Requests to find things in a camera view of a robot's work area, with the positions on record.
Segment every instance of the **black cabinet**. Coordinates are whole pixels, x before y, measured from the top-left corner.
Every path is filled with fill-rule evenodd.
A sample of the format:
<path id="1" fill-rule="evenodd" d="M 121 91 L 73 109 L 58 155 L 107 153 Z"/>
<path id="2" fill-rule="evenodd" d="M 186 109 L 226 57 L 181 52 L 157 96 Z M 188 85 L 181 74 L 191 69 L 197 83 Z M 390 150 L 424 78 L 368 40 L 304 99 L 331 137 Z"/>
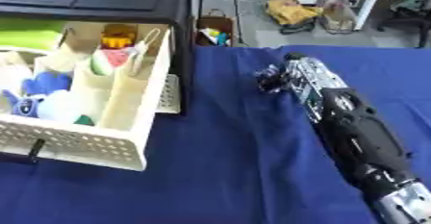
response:
<path id="1" fill-rule="evenodd" d="M 0 16 L 170 25 L 175 47 L 170 72 L 180 77 L 182 111 L 189 102 L 191 0 L 0 0 Z"/>

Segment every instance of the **blue tablecloth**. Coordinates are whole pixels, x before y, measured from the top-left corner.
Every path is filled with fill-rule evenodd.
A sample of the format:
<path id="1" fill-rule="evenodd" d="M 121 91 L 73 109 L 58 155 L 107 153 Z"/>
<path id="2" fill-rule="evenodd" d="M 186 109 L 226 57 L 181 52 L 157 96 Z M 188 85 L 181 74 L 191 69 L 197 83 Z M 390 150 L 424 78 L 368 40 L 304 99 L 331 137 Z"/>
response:
<path id="1" fill-rule="evenodd" d="M 288 51 L 322 59 L 362 92 L 431 187 L 431 51 L 197 48 L 190 112 L 157 117 L 146 171 L 0 163 L 0 223 L 374 223 L 296 100 L 257 90 L 253 72 Z"/>

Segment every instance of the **gray floor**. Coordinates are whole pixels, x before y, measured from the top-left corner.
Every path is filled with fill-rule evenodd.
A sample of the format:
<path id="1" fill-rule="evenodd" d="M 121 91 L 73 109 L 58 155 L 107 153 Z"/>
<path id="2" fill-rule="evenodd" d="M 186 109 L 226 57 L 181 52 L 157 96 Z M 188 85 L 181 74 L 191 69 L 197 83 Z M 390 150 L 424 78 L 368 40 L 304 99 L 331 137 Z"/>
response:
<path id="1" fill-rule="evenodd" d="M 377 32 L 374 25 L 382 19 L 379 15 L 372 16 L 363 31 L 352 35 L 333 36 L 317 26 L 311 33 L 283 36 L 278 32 L 279 26 L 264 13 L 265 1 L 240 0 L 239 2 L 243 38 L 245 43 L 252 47 L 278 47 L 289 44 L 415 47 L 418 44 L 418 32 L 415 28 L 387 29 L 383 33 Z M 198 0 L 193 0 L 195 13 L 197 4 Z M 222 10 L 228 16 L 235 15 L 233 0 L 204 0 L 204 14 L 211 9 Z"/>

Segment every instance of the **basket handle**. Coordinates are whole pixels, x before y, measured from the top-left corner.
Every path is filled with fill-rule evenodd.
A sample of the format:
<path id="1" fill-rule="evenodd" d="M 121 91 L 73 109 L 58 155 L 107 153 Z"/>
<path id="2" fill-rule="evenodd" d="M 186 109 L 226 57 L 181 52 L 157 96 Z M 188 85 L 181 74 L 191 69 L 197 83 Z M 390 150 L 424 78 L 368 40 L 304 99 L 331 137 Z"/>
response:
<path id="1" fill-rule="evenodd" d="M 211 9 L 208 15 L 214 15 L 215 12 L 219 12 L 221 16 L 226 17 L 226 13 L 221 9 Z"/>

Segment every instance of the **blue toy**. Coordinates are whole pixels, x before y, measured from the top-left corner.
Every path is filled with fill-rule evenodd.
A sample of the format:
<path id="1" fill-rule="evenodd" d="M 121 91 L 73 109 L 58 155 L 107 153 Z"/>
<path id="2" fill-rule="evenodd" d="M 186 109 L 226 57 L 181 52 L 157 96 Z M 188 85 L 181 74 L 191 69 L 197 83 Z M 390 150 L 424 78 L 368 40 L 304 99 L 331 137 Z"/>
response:
<path id="1" fill-rule="evenodd" d="M 25 80 L 22 83 L 22 90 L 28 96 L 37 94 L 52 94 L 56 90 L 69 90 L 72 79 L 66 74 L 52 72 L 42 72 L 37 75 L 35 80 Z"/>
<path id="2" fill-rule="evenodd" d="M 12 114 L 38 117 L 38 105 L 45 97 L 58 90 L 69 90 L 72 79 L 65 74 L 42 72 L 35 80 L 27 79 L 22 83 L 22 90 L 28 97 L 18 97 L 8 90 L 3 90 L 3 95 L 8 98 L 13 107 Z"/>
<path id="3" fill-rule="evenodd" d="M 3 95 L 8 98 L 9 103 L 13 107 L 12 114 L 33 118 L 38 117 L 38 105 L 44 100 L 43 95 L 19 99 L 8 90 L 3 90 Z"/>

